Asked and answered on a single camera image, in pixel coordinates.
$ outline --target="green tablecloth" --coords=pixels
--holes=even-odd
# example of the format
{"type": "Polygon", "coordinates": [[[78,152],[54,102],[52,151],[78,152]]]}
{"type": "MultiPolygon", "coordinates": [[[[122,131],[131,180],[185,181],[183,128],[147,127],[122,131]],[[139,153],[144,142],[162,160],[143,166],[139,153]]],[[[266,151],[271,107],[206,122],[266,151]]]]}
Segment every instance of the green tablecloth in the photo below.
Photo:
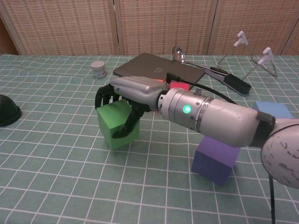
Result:
{"type": "MultiPolygon", "coordinates": [[[[241,149],[224,187],[190,172],[202,135],[158,113],[142,117],[138,140],[109,150],[94,97],[130,58],[0,57],[0,94],[22,110],[17,122],[0,128],[0,223],[271,223],[259,149],[241,149]],[[107,77],[93,78],[96,60],[107,62],[107,77]]],[[[220,56],[187,59],[212,66],[220,56]]],[[[246,56],[223,64],[240,77],[253,66],[246,56]]],[[[253,88],[245,98],[208,76],[200,83],[248,107],[257,100],[284,103],[299,118],[299,57],[277,57],[276,66],[278,78],[261,68],[249,76],[253,88]]],[[[275,197],[278,223],[299,223],[299,190],[275,182],[275,197]]]]}

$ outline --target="foam block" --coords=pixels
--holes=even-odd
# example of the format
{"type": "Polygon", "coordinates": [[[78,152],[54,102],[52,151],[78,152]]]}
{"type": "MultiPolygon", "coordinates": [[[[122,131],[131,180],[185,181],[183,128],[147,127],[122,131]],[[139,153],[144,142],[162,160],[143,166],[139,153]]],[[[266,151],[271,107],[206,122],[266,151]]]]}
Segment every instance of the foam block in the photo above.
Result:
{"type": "Polygon", "coordinates": [[[195,151],[192,171],[223,186],[230,175],[240,148],[204,137],[195,151]]]}
{"type": "Polygon", "coordinates": [[[256,101],[252,109],[271,114],[276,118],[293,118],[288,108],[282,103],[256,101]]]}
{"type": "Polygon", "coordinates": [[[172,88],[181,88],[184,90],[189,90],[189,84],[187,83],[181,83],[181,82],[171,82],[170,83],[170,89],[172,88]]]}
{"type": "Polygon", "coordinates": [[[125,138],[114,139],[112,135],[121,130],[131,112],[131,106],[125,100],[119,100],[97,108],[100,130],[111,149],[124,146],[139,136],[139,122],[125,138]]]}

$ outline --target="small jar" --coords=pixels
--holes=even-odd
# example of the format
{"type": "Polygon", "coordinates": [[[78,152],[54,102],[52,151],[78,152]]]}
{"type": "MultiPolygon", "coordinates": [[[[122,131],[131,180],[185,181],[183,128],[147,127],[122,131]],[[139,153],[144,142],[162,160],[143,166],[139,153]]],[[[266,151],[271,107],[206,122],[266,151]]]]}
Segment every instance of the small jar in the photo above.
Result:
{"type": "Polygon", "coordinates": [[[106,76],[106,71],[105,71],[105,62],[103,61],[96,61],[91,63],[91,68],[94,72],[93,76],[95,78],[103,78],[106,76]]]}

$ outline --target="robotic arm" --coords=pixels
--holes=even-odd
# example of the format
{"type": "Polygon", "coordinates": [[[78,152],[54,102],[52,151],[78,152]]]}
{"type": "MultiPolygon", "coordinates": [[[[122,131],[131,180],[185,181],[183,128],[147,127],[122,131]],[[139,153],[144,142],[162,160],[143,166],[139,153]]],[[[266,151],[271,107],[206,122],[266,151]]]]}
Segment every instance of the robotic arm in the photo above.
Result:
{"type": "Polygon", "coordinates": [[[127,122],[114,138],[126,137],[144,112],[160,111],[165,119],[232,147],[260,147],[265,169],[284,185],[299,188],[299,119],[275,117],[186,91],[168,90],[146,77],[118,77],[99,88],[95,107],[122,97],[132,106],[127,122]]]}

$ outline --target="gray laptop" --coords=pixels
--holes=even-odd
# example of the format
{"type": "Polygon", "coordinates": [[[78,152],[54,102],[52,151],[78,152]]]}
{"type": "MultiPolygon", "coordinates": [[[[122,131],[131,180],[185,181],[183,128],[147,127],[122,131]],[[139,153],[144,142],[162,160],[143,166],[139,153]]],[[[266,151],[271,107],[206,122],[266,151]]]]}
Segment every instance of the gray laptop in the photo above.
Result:
{"type": "Polygon", "coordinates": [[[115,69],[113,74],[120,77],[144,76],[165,81],[168,72],[192,82],[197,82],[205,73],[204,70],[190,65],[142,53],[115,69]]]}

